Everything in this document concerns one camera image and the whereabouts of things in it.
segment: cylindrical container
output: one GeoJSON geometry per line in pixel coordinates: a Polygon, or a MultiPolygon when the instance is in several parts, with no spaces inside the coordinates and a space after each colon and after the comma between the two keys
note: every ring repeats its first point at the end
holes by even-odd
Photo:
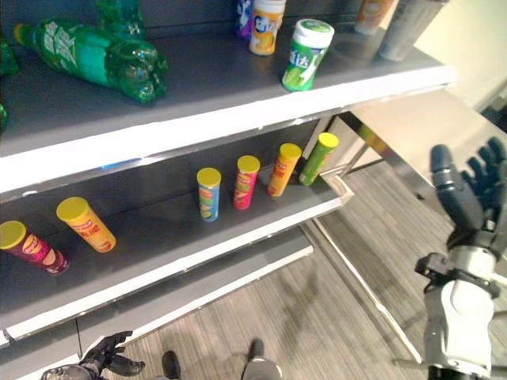
{"type": "Polygon", "coordinates": [[[206,222],[213,222],[219,216],[221,180],[222,175],[217,169],[203,168],[197,172],[200,216],[206,222]]]}
{"type": "Polygon", "coordinates": [[[285,0],[254,0],[250,51],[271,55],[275,51],[276,34],[282,25],[285,0]]]}
{"type": "Polygon", "coordinates": [[[234,207],[246,210],[250,207],[255,181],[261,168],[261,163],[254,156],[241,156],[238,159],[236,172],[236,187],[234,190],[234,207]]]}
{"type": "Polygon", "coordinates": [[[299,182],[301,182],[301,184],[310,186],[314,183],[315,178],[318,176],[318,172],[320,172],[320,169],[337,145],[338,138],[332,133],[324,132],[318,136],[318,141],[311,151],[310,157],[303,167],[303,171],[299,175],[299,182]]]}
{"type": "Polygon", "coordinates": [[[0,249],[52,275],[62,273],[69,266],[69,261],[63,253],[29,232],[26,226],[17,220],[0,224],[0,249]]]}
{"type": "Polygon", "coordinates": [[[400,0],[380,45],[385,59],[402,61],[449,0],[400,0]]]}
{"type": "Polygon", "coordinates": [[[268,185],[268,194],[271,196],[281,196],[284,193],[285,186],[291,178],[295,164],[301,157],[301,149],[291,143],[285,143],[280,146],[278,158],[276,159],[273,174],[268,185]]]}
{"type": "Polygon", "coordinates": [[[375,34],[392,3],[393,0],[363,0],[354,25],[356,32],[375,34]]]}
{"type": "Polygon", "coordinates": [[[250,41],[252,35],[252,2],[253,0],[238,0],[236,35],[247,41],[250,41]]]}
{"type": "Polygon", "coordinates": [[[303,19],[295,25],[291,54],[282,84],[289,91],[305,91],[314,84],[315,72],[333,39],[334,29],[323,21],[303,19]]]}
{"type": "Polygon", "coordinates": [[[85,199],[78,196],[65,199],[56,208],[56,216],[68,224],[97,252],[104,253],[114,248],[116,238],[85,199]]]}

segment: green plastic bottle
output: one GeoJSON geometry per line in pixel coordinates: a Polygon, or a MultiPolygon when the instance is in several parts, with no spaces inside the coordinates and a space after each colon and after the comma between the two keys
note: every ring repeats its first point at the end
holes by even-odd
{"type": "Polygon", "coordinates": [[[119,89],[141,103],[166,92],[167,61],[146,41],[121,39],[100,28],[57,19],[35,28],[19,24],[14,36],[51,68],[119,89]]]}
{"type": "Polygon", "coordinates": [[[18,70],[13,49],[0,37],[0,76],[16,74],[18,70]]]}
{"type": "Polygon", "coordinates": [[[96,0],[95,6],[105,31],[122,38],[146,38],[139,0],[96,0]]]}

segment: store shelf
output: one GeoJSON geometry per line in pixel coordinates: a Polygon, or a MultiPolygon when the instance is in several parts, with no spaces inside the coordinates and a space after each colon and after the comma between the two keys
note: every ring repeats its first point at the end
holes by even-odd
{"type": "Polygon", "coordinates": [[[312,252],[299,227],[240,249],[79,317],[82,346],[123,330],[138,338],[312,252]]]}
{"type": "Polygon", "coordinates": [[[79,362],[80,353],[76,323],[69,321],[0,350],[0,378],[39,379],[47,369],[79,362]]]}
{"type": "Polygon", "coordinates": [[[455,80],[451,67],[415,49],[400,63],[376,57],[382,33],[337,30],[315,89],[287,93],[280,78],[291,34],[280,31],[269,57],[252,55],[232,35],[156,40],[170,65],[168,90],[144,106],[39,59],[22,63],[2,79],[10,119],[0,138],[0,193],[455,80]]]}
{"type": "Polygon", "coordinates": [[[110,253],[94,252],[70,230],[47,236],[71,260],[58,276],[6,257],[0,279],[5,330],[21,339],[343,204],[321,178],[311,187],[291,183],[272,198],[265,190],[270,171],[261,172],[247,211],[231,204],[234,184],[223,186],[220,216],[212,223],[201,219],[195,194],[106,218],[118,240],[110,253]]]}

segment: person's foot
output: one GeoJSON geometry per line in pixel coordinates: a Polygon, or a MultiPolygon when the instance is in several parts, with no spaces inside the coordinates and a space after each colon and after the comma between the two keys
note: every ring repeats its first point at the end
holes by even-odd
{"type": "Polygon", "coordinates": [[[170,380],[181,379],[180,363],[177,361],[177,356],[174,351],[168,351],[162,357],[162,368],[164,376],[170,380]]]}

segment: sprite bottle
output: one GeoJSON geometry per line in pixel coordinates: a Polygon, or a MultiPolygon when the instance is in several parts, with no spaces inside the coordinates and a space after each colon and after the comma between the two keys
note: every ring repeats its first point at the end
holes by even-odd
{"type": "Polygon", "coordinates": [[[52,69],[119,89],[141,103],[166,92],[167,61],[146,41],[122,39],[100,28],[58,19],[36,27],[19,24],[14,36],[52,69]]]}

